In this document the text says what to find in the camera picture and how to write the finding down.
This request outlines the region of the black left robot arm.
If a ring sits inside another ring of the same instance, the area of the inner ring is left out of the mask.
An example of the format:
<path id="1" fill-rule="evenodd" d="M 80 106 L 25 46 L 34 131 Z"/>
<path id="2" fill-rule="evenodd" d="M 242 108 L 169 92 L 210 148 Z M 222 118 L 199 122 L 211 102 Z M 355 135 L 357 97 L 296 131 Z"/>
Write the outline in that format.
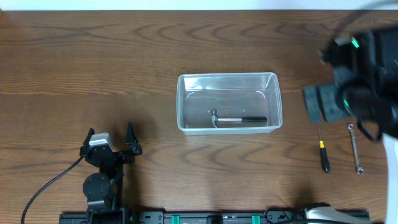
<path id="1" fill-rule="evenodd" d="M 124 165 L 132 164 L 135 157 L 142 154 L 132 124 L 127 126 L 126 145 L 128 149 L 114 151 L 113 141 L 108 133 L 96 134 L 90 129 L 80 148 L 80 157 L 99 169 L 91 174 L 83 184 L 87 198 L 88 223 L 135 223 L 134 212 L 122 205 Z"/>

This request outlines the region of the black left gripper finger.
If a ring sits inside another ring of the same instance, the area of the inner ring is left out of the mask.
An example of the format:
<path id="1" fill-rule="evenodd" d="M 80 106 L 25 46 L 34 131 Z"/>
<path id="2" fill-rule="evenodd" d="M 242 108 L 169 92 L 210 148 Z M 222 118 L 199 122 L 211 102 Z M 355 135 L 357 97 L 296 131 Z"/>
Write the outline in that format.
<path id="1" fill-rule="evenodd" d="M 135 137 L 132 123 L 130 123 L 130 122 L 128 122 L 128 124 L 127 124 L 126 144 L 129 146 L 129 149 L 131 149 L 133 151 L 140 150 L 139 141 Z"/>
<path id="2" fill-rule="evenodd" d="M 81 145 L 82 147 L 88 147 L 90 145 L 90 139 L 92 135 L 94 135 L 94 133 L 95 133 L 94 129 L 90 128 L 85 140 L 83 141 L 83 144 Z"/>

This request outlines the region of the small hammer black handle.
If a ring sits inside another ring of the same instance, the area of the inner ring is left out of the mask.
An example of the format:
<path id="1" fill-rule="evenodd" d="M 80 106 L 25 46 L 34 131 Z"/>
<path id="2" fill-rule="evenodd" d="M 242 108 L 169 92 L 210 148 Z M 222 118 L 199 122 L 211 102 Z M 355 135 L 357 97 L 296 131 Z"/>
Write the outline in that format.
<path id="1" fill-rule="evenodd" d="M 266 123 L 267 118 L 261 117 L 245 117 L 245 118 L 220 118 L 217 116 L 217 110 L 211 111 L 211 123 L 214 128 L 218 128 L 218 123 L 250 123 L 250 122 L 261 122 Z"/>

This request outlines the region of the clear plastic storage container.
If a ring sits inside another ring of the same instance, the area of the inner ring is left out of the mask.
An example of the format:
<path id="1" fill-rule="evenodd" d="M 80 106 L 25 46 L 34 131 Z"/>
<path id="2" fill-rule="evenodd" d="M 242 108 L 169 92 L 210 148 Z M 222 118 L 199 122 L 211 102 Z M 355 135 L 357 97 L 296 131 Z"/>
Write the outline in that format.
<path id="1" fill-rule="evenodd" d="M 283 124 L 277 75 L 272 72 L 185 74 L 177 82 L 177 126 L 186 135 L 267 134 Z M 220 118 L 267 118 L 266 123 L 211 123 Z"/>

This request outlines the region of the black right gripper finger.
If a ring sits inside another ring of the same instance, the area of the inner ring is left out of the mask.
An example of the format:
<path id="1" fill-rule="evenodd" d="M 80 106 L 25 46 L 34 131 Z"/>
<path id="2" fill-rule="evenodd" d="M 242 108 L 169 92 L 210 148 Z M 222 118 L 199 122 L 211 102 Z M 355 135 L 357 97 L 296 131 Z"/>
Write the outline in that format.
<path id="1" fill-rule="evenodd" d="M 334 83 L 325 83 L 317 87 L 320 109 L 325 121 L 332 123 L 348 117 L 348 113 L 338 103 L 338 88 Z"/>
<path id="2" fill-rule="evenodd" d="M 303 89 L 303 98 L 309 121 L 313 124 L 320 123 L 322 121 L 322 111 L 319 104 L 317 86 L 306 86 Z"/>

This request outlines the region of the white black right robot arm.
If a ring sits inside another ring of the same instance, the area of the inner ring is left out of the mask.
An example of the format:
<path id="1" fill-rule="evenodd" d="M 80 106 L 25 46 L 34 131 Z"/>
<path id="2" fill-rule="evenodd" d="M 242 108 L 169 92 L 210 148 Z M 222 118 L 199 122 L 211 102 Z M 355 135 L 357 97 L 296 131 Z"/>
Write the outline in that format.
<path id="1" fill-rule="evenodd" d="M 311 123 L 348 117 L 387 157 L 386 223 L 397 223 L 397 26 L 368 29 L 342 38 L 334 31 L 319 52 L 333 80 L 303 88 Z"/>

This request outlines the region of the black yellow screwdriver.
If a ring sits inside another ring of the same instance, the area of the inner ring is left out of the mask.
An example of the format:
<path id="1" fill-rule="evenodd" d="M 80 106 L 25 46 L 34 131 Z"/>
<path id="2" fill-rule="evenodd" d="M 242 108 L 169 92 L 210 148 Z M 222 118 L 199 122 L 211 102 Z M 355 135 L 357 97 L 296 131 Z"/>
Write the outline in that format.
<path id="1" fill-rule="evenodd" d="M 317 126 L 317 131 L 318 131 L 318 138 L 319 138 L 319 151 L 320 151 L 322 169 L 323 169 L 323 171 L 325 173 L 329 173 L 331 171 L 330 163 L 329 163 L 329 160 L 328 160 L 325 144 L 324 144 L 324 142 L 322 140 L 322 136 L 321 136 L 321 132 L 320 132 L 320 127 L 319 126 Z"/>

